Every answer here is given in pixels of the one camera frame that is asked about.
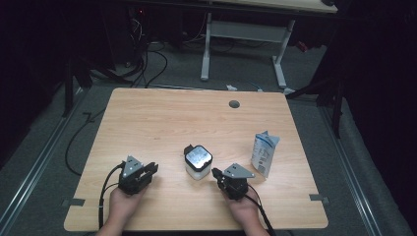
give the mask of desk leg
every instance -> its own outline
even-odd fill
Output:
[[[205,54],[203,56],[203,66],[202,66],[202,81],[209,80],[209,40],[211,36],[211,13],[208,13],[208,23],[206,28],[206,48]]]
[[[288,27],[284,33],[283,40],[281,42],[281,47],[279,48],[279,53],[277,56],[272,57],[273,67],[275,69],[276,79],[278,80],[278,86],[281,89],[286,88],[286,82],[284,74],[282,73],[281,60],[285,52],[285,48],[288,44],[289,37],[291,36],[292,29],[294,28],[295,21],[291,20],[288,23]]]

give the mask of wooden table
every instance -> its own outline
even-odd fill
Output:
[[[231,108],[237,100],[239,108]],[[255,134],[280,136],[269,177],[251,165]],[[204,146],[212,155],[211,168],[237,162],[256,174],[248,179],[261,196],[275,229],[324,228],[328,219],[318,193],[287,101],[282,93],[250,91],[117,88],[111,95],[70,206],[65,228],[97,230],[97,206],[110,170],[130,154],[148,164],[154,175],[139,209],[126,230],[236,230],[216,180],[194,180],[185,170],[183,150]],[[116,171],[109,184],[118,181]],[[109,189],[104,217],[108,214]]]

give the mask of wooden tabletop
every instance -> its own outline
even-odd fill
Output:
[[[270,7],[317,13],[336,13],[335,6],[327,6],[322,0],[211,0],[212,2],[245,4],[257,7]]]
[[[237,100],[239,108],[231,108]],[[279,136],[269,177],[251,164],[255,134]],[[200,181],[185,169],[184,148],[202,145],[213,156],[211,168],[236,162],[256,174],[248,182],[261,196],[275,229],[324,228],[322,202],[282,93],[155,88],[117,88],[101,121],[75,199],[64,226],[69,231],[98,228],[97,206],[110,170],[130,154],[140,162],[159,164],[127,230],[235,230],[223,196],[211,173]],[[116,171],[109,184],[117,183]],[[108,215],[105,195],[104,217]]]

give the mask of gray floor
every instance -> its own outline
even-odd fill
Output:
[[[282,92],[277,86],[270,59],[277,45],[249,47],[245,45],[254,46],[258,43],[242,41],[241,43],[233,47],[228,45],[213,47],[210,79],[207,82],[200,81],[203,50],[199,44],[188,44],[189,47],[183,47],[181,50],[166,45],[159,52],[166,56],[167,68],[153,81],[150,88],[175,86],[225,90],[227,85],[232,85],[238,90],[257,90],[259,87],[264,91]],[[153,50],[158,48],[162,48],[162,44],[153,44],[150,47]],[[282,67],[288,87],[299,89],[306,86],[325,52],[324,47],[311,49],[306,53],[295,47],[287,48]],[[145,72],[146,79],[149,80],[156,75],[163,66],[164,59],[150,52],[149,65]],[[42,236],[86,233],[67,232],[63,228],[68,209],[62,206],[62,202],[73,197],[79,182],[79,177],[71,173],[65,165],[65,152],[73,135],[87,120],[87,115],[84,113],[96,114],[105,108],[109,95],[116,87],[122,86],[108,81],[94,80],[94,86],[89,91],[82,92],[85,98],[80,101],[72,118],[64,119],[68,124],[54,149],[45,154],[42,151],[49,137],[63,120],[61,115],[64,111],[64,91],[58,90],[53,102],[33,122],[29,134],[0,172],[2,181],[0,212],[10,212],[8,206],[22,185],[33,186],[32,189],[28,189],[28,198],[23,200],[26,203],[21,205],[22,208],[16,209],[14,214],[16,218],[1,219],[0,226],[7,227],[0,228],[2,230],[0,232],[5,235]],[[371,235],[358,210],[352,189],[349,188],[349,180],[346,179],[339,158],[340,151],[332,138],[332,133],[328,131],[328,123],[323,115],[326,109],[318,108],[314,98],[313,95],[303,95],[288,100],[288,103],[319,192],[328,199],[324,207],[329,224],[325,229],[291,230],[291,232],[293,235]],[[69,149],[70,164],[79,172],[83,171],[99,123],[100,116],[80,131]],[[340,134],[343,150],[377,220],[376,228],[379,228],[383,235],[412,235],[364,147],[346,102],[343,104]],[[44,169],[37,169],[39,178],[25,185],[26,177],[33,173],[30,171],[33,166],[39,164],[39,155],[42,153],[46,156],[43,159]],[[161,235],[181,235],[181,233]],[[289,235],[289,233],[278,231],[278,235]]]

